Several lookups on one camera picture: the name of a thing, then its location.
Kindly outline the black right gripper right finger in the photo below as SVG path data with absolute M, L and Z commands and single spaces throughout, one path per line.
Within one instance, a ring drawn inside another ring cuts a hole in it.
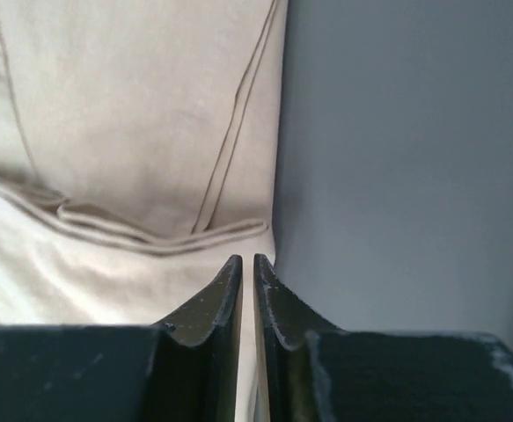
M 513 421 L 513 352 L 470 332 L 345 331 L 253 260 L 264 421 Z

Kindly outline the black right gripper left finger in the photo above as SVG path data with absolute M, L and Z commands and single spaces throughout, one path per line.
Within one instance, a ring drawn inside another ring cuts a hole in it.
M 232 421 L 242 279 L 151 325 L 0 325 L 0 421 Z

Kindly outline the beige t shirt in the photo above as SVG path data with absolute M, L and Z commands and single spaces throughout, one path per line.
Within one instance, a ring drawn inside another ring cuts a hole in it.
M 284 1 L 0 1 L 0 325 L 151 325 L 273 256 Z

